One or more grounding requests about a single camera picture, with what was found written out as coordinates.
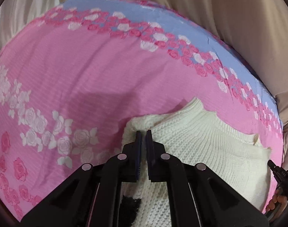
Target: pink bedsheet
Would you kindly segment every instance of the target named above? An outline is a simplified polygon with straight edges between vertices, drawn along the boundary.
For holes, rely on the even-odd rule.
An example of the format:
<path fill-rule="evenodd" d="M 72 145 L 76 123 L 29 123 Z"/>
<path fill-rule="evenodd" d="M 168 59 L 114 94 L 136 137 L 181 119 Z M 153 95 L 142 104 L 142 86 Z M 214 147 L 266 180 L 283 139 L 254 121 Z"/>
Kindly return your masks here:
<path fill-rule="evenodd" d="M 0 52 L 0 198 L 18 220 L 82 163 L 119 153 L 130 118 L 177 111 L 195 96 L 233 128 L 259 133 L 281 164 L 279 129 L 230 91 L 237 73 L 225 69 L 226 82 L 214 76 L 212 67 L 222 69 L 216 60 L 190 66 L 137 35 L 43 23 L 29 24 Z"/>

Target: beige fabric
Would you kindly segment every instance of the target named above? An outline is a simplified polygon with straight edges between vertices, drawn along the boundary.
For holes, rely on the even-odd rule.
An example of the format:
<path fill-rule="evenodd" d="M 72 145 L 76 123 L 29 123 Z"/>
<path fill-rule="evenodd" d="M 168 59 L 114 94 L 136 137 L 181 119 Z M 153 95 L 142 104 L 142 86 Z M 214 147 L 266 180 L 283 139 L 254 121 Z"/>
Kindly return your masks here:
<path fill-rule="evenodd" d="M 152 1 L 177 10 L 233 46 L 276 97 L 280 118 L 288 123 L 288 7 L 283 0 Z"/>

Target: rose pattern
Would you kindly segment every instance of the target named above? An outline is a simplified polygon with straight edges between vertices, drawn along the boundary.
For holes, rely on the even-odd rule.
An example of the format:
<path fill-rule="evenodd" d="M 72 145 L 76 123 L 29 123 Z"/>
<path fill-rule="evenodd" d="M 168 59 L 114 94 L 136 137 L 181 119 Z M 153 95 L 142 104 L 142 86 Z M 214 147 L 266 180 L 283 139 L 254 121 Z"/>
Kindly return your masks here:
<path fill-rule="evenodd" d="M 13 205 L 13 200 L 12 200 L 12 197 L 11 197 L 10 193 L 9 193 L 6 189 L 4 189 L 4 190 L 3 190 L 3 194 L 4 194 L 5 200 L 6 200 L 10 205 Z"/>
<path fill-rule="evenodd" d="M 25 185 L 20 185 L 18 187 L 20 197 L 25 201 L 30 201 L 29 190 Z"/>
<path fill-rule="evenodd" d="M 5 172 L 7 169 L 4 155 L 0 156 L 0 171 Z"/>
<path fill-rule="evenodd" d="M 24 216 L 23 211 L 21 210 L 19 205 L 14 205 L 14 210 L 16 212 L 17 219 L 20 221 Z"/>
<path fill-rule="evenodd" d="M 68 136 L 62 137 L 57 141 L 58 153 L 69 155 L 72 150 L 72 142 Z"/>
<path fill-rule="evenodd" d="M 25 181 L 28 175 L 27 169 L 19 157 L 14 161 L 14 175 L 20 181 Z"/>
<path fill-rule="evenodd" d="M 10 188 L 8 192 L 10 193 L 10 196 L 11 196 L 13 202 L 15 204 L 19 204 L 20 200 L 19 200 L 19 195 L 18 195 L 17 191 Z"/>
<path fill-rule="evenodd" d="M 31 203 L 33 206 L 36 206 L 40 201 L 42 201 L 42 198 L 38 195 L 31 197 Z"/>
<path fill-rule="evenodd" d="M 7 132 L 4 132 L 1 136 L 1 150 L 3 153 L 8 153 L 11 147 L 10 138 Z"/>
<path fill-rule="evenodd" d="M 9 183 L 8 183 L 7 178 L 5 177 L 5 175 L 3 173 L 0 173 L 0 179 L 1 179 L 1 182 L 4 186 L 4 188 L 7 189 L 9 187 Z"/>

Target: human hand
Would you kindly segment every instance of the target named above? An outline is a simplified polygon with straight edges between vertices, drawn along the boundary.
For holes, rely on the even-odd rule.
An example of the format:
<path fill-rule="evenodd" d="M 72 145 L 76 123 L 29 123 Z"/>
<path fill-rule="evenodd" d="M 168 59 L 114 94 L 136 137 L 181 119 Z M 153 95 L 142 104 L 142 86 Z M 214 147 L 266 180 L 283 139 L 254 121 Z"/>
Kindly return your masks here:
<path fill-rule="evenodd" d="M 274 220 L 276 220 L 282 214 L 282 212 L 284 211 L 284 209 L 286 208 L 288 204 L 288 198 L 284 195 L 278 195 L 278 194 L 279 194 L 279 189 L 275 191 L 275 194 L 273 195 L 272 200 L 270 200 L 269 204 L 266 206 L 266 212 L 268 212 L 270 210 L 274 210 L 276 202 L 281 203 L 279 210 L 274 215 L 274 217 L 270 220 L 270 222 L 273 222 Z"/>

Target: bed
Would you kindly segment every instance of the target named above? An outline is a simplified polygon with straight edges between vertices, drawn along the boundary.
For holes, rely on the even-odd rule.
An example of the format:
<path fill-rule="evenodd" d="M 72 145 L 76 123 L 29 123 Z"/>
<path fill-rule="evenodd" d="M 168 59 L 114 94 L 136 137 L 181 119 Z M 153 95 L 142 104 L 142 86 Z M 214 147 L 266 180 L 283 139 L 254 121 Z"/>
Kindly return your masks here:
<path fill-rule="evenodd" d="M 55 76 L 46 77 L 40 64 L 54 72 L 59 71 L 53 68 L 57 64 L 52 55 L 48 57 L 48 63 L 44 57 L 37 58 L 35 63 L 34 59 L 30 60 L 31 52 L 24 50 L 26 47 L 38 50 L 27 36 L 37 30 L 41 31 L 42 56 L 54 45 L 59 51 L 66 52 L 61 62 L 70 60 L 70 67 L 81 73 L 83 68 L 78 68 L 77 64 L 80 59 L 74 57 L 71 60 L 69 54 L 78 48 L 84 57 L 82 60 L 97 62 L 95 71 L 103 74 L 95 75 L 87 66 L 88 73 L 82 73 L 83 81 L 69 88 L 65 87 L 69 84 L 66 81 L 69 75 L 58 76 L 56 80 Z M 55 40 L 51 30 L 53 33 L 65 32 L 66 38 Z M 90 44 L 81 47 L 80 35 Z M 96 45 L 90 40 L 93 36 Z M 69 40 L 69 45 L 61 46 L 63 40 Z M 88 53 L 101 43 L 105 47 L 100 55 Z M 13 63 L 14 52 L 19 51 L 24 51 L 24 55 Z M 24 65 L 26 59 L 33 66 Z M 138 59 L 140 64 L 133 65 L 130 59 Z M 110 73 L 105 71 L 105 62 L 112 68 Z M 82 163 L 96 165 L 117 154 L 121 147 L 117 141 L 120 141 L 128 119 L 176 111 L 194 96 L 202 100 L 206 110 L 216 111 L 218 117 L 233 128 L 246 134 L 258 133 L 264 147 L 272 148 L 271 159 L 281 165 L 282 123 L 276 102 L 242 62 L 245 61 L 219 38 L 174 11 L 147 0 L 136 3 L 130 0 L 68 0 L 50 9 L 28 24 L 0 51 L 3 77 L 15 88 L 14 92 L 18 91 L 18 98 L 20 93 L 26 95 L 21 98 L 25 111 L 35 113 L 40 110 L 35 116 L 46 121 L 45 125 L 37 127 L 36 141 L 31 143 L 28 140 L 31 125 L 27 116 L 19 115 L 21 109 L 10 105 L 11 96 L 6 100 L 6 93 L 0 87 L 2 96 L 5 94 L 4 98 L 0 95 L 0 115 L 5 123 L 12 123 L 11 132 L 0 124 L 0 199 L 20 220 Z M 18 73 L 22 66 L 26 72 Z M 35 68 L 43 74 L 37 75 L 35 81 L 24 82 L 28 78 L 27 72 L 33 72 Z M 118 79 L 118 72 L 125 78 Z M 112 87 L 107 87 L 110 79 Z M 57 83 L 63 84 L 64 91 L 42 91 Z M 93 86 L 90 93 L 95 94 L 88 95 L 88 90 L 80 87 L 84 83 Z M 54 98 L 59 95 L 67 104 Z M 97 102 L 107 106 L 108 111 L 96 107 Z M 78 108 L 82 115 L 74 111 Z M 106 114 L 112 114 L 112 118 L 104 119 Z M 54 140 L 51 136 L 47 141 L 44 139 L 43 135 L 48 133 L 53 134 Z M 88 137 L 88 142 L 78 142 L 79 135 Z M 69 136 L 73 142 L 68 150 L 65 142 Z M 59 146 L 58 141 L 62 141 L 63 146 Z M 5 161 L 13 163 L 14 167 L 6 168 Z M 267 201 L 275 188 L 275 180 L 271 177 Z"/>

